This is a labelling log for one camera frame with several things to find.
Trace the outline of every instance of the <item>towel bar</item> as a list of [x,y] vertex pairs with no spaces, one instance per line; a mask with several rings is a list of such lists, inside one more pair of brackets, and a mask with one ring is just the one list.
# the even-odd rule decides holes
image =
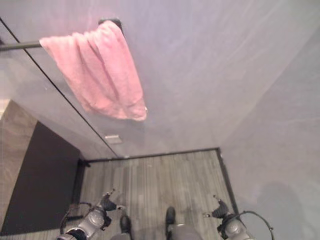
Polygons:
[[[122,34],[124,33],[122,29],[121,21],[118,18],[102,18],[99,20],[98,24],[100,25],[106,20],[112,21],[121,29]],[[13,44],[4,44],[2,41],[0,41],[0,52],[16,50],[16,49],[31,49],[31,48],[41,48],[41,47],[42,46],[40,45],[39,41],[17,42]]]

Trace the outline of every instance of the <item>floor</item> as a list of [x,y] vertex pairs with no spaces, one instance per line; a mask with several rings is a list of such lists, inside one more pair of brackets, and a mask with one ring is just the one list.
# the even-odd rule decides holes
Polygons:
[[[94,163],[86,169],[81,200],[97,202],[112,188],[116,191],[111,199],[126,206],[135,240],[165,240],[169,206],[175,207],[178,223],[194,226],[204,240],[218,240],[219,221],[203,218],[202,213],[218,206],[213,194],[231,206],[215,151]],[[111,225],[93,239],[108,240],[118,233],[121,214],[120,210],[111,212]],[[0,239],[53,240],[58,234],[58,230],[50,230]]]

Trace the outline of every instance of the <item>wall outlet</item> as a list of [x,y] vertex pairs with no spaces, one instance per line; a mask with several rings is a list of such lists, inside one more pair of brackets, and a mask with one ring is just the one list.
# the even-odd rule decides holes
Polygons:
[[108,144],[122,144],[122,140],[119,135],[106,135],[104,139]]

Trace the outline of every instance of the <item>metal rod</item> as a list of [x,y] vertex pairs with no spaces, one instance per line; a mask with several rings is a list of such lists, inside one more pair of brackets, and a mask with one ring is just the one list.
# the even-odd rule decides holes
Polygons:
[[31,48],[42,48],[39,41],[30,41],[22,43],[13,43],[13,44],[1,44],[0,52],[15,50],[15,49],[31,49]]

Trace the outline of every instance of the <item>black baseboard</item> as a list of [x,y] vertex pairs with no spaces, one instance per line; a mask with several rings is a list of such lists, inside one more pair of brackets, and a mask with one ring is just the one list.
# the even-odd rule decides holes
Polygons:
[[79,204],[80,202],[81,189],[84,181],[86,167],[90,167],[90,165],[85,160],[79,159],[72,190],[71,204]]
[[215,152],[216,152],[216,155],[217,155],[219,163],[220,163],[221,172],[222,172],[223,179],[224,179],[224,182],[225,182],[226,190],[228,191],[228,194],[229,194],[229,198],[230,198],[230,202],[231,202],[231,205],[232,205],[233,212],[235,214],[239,214],[238,205],[237,205],[237,202],[236,202],[234,191],[232,190],[232,186],[231,186],[230,178],[229,178],[229,175],[228,175],[227,167],[226,167],[226,165],[224,163],[224,159],[222,158],[221,149],[218,147],[215,150]]
[[215,151],[217,158],[219,160],[222,176],[225,182],[226,190],[228,192],[232,209],[235,214],[239,214],[236,198],[234,195],[234,191],[231,186],[231,182],[229,179],[227,167],[224,163],[224,160],[221,155],[220,147],[212,147],[212,148],[203,148],[203,149],[196,149],[196,150],[188,150],[188,151],[177,151],[177,152],[170,152],[170,153],[159,153],[159,154],[149,154],[149,155],[140,155],[140,156],[132,156],[132,157],[118,157],[118,158],[104,158],[104,159],[93,159],[93,160],[86,160],[85,162],[88,164],[94,163],[102,163],[102,162],[109,162],[109,161],[121,161],[121,160],[131,160],[131,159],[142,159],[142,158],[152,158],[152,157],[161,157],[161,156],[168,156],[168,155],[175,155],[175,154],[189,154],[189,153],[196,153],[196,152],[205,152],[205,151]]
[[175,154],[189,154],[189,153],[195,153],[195,152],[216,151],[217,149],[219,149],[219,148],[218,147],[211,147],[211,148],[202,148],[202,149],[186,150],[186,151],[176,151],[176,152],[168,152],[168,153],[156,153],[156,154],[148,154],[148,155],[135,155],[135,156],[129,156],[129,157],[92,159],[92,160],[86,160],[86,162],[91,164],[91,163],[101,163],[101,162],[109,162],[109,161],[143,159],[143,158],[153,158],[153,157],[161,157],[161,156],[168,156],[168,155],[175,155]]

